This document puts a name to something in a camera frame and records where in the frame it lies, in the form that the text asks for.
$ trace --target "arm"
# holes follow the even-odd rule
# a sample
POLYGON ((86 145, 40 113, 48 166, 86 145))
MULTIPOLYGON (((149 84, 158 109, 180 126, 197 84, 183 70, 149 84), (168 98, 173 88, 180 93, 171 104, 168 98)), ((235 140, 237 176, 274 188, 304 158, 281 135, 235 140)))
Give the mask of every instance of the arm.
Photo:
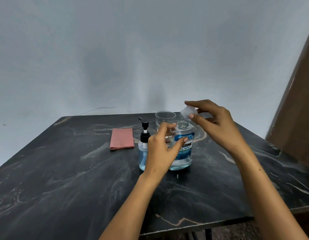
POLYGON ((186 101, 185 104, 198 108, 198 113, 212 114, 213 118, 204 119, 200 115, 190 118, 236 162, 262 238, 309 240, 245 142, 229 111, 209 100, 186 101))
POLYGON ((106 227, 99 240, 137 240, 153 192, 168 171, 179 150, 188 138, 181 138, 168 149, 165 135, 176 124, 163 122, 159 131, 149 138, 148 156, 142 173, 132 192, 106 227))

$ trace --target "hand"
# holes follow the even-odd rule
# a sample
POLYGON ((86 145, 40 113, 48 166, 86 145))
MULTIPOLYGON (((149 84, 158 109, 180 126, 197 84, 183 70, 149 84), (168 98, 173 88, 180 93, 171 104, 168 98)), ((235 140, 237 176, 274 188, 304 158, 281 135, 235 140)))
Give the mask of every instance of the hand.
POLYGON ((149 137, 148 157, 145 163, 144 175, 150 177, 157 184, 160 183, 173 160, 177 157, 183 144, 188 141, 188 137, 179 139, 173 148, 167 148, 165 136, 170 133, 170 129, 176 127, 176 124, 163 122, 156 134, 149 137))
POLYGON ((198 113, 209 112, 213 118, 203 118, 200 115, 191 114, 189 117, 200 125, 205 132, 230 154, 238 149, 246 147, 247 143, 237 129, 230 112, 210 100, 185 101, 186 105, 198 108, 198 113))

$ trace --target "pink cloth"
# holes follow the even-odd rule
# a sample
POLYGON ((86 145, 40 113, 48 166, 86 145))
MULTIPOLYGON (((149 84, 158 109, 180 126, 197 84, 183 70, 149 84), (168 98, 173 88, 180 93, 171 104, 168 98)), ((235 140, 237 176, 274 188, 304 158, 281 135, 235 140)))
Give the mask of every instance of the pink cloth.
POLYGON ((121 149, 134 147, 132 128, 113 129, 110 149, 121 149))

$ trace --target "table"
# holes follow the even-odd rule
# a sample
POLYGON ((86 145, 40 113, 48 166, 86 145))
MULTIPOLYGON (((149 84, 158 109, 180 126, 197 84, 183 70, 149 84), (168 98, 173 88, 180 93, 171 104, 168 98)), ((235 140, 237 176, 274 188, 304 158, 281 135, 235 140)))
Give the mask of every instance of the table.
MULTIPOLYGON (((138 147, 110 151, 113 128, 141 133, 138 117, 62 117, 0 167, 0 239, 98 239, 139 175, 138 147)), ((309 168, 237 125, 293 213, 309 211, 309 168)), ((192 165, 169 171, 150 201, 141 236, 252 219, 238 168, 199 127, 192 165)))

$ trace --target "listerine bottle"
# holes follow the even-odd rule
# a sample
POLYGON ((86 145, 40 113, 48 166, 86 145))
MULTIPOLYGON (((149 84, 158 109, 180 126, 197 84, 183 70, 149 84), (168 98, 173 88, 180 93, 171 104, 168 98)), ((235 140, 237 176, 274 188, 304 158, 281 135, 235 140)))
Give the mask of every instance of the listerine bottle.
POLYGON ((145 161, 147 160, 148 156, 148 139, 150 137, 150 133, 148 132, 149 122, 145 119, 139 117, 141 120, 143 132, 140 135, 140 142, 139 142, 139 168, 144 171, 145 169, 145 161))
POLYGON ((180 170, 191 164, 191 148, 195 130, 196 128, 184 118, 182 113, 180 113, 173 137, 170 139, 169 148, 172 148, 182 137, 188 137, 188 141, 180 149, 176 159, 173 161, 171 167, 169 168, 170 170, 180 170))

